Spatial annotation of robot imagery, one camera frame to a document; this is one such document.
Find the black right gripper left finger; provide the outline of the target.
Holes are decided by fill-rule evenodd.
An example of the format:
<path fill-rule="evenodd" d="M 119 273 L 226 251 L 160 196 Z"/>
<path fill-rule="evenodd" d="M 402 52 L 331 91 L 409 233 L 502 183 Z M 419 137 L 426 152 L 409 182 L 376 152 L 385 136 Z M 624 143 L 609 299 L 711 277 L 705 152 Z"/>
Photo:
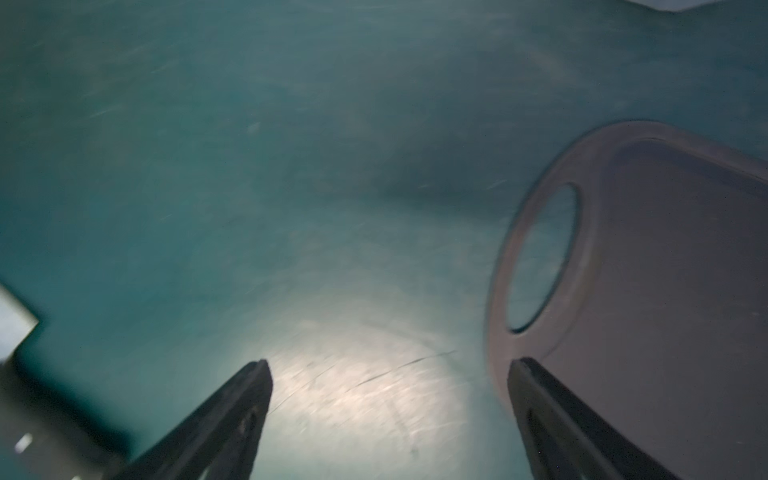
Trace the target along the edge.
<path fill-rule="evenodd" d="M 269 410 L 265 360 L 241 368 L 117 479 L 248 479 Z"/>

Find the silver cleaver knife black handle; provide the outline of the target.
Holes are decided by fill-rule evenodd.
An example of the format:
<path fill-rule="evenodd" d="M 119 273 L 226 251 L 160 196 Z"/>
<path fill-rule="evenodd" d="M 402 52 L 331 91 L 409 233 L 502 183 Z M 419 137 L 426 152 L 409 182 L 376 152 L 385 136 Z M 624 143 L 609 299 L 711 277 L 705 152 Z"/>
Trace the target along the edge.
<path fill-rule="evenodd" d="M 38 320 L 4 286 L 0 292 L 0 354 L 1 362 L 5 362 L 36 328 Z"/>

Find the dark grey cutting board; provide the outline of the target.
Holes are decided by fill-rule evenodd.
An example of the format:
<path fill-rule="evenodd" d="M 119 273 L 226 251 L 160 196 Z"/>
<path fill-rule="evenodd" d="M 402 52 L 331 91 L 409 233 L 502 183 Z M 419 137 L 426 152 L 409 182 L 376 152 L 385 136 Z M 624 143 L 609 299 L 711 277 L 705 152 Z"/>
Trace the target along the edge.
<path fill-rule="evenodd" d="M 576 197 L 565 265 L 526 327 L 508 325 L 528 231 Z M 674 479 L 767 475 L 767 163 L 658 122 L 569 146 L 525 199 L 487 310 L 495 387 L 532 358 Z"/>

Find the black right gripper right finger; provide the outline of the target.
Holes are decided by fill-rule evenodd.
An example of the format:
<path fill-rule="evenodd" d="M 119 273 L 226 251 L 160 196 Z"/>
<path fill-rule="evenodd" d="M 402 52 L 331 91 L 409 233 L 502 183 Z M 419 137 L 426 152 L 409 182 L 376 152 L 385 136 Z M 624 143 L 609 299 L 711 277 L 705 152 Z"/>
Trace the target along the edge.
<path fill-rule="evenodd" d="M 674 479 L 532 358 L 510 364 L 507 386 L 536 479 Z"/>

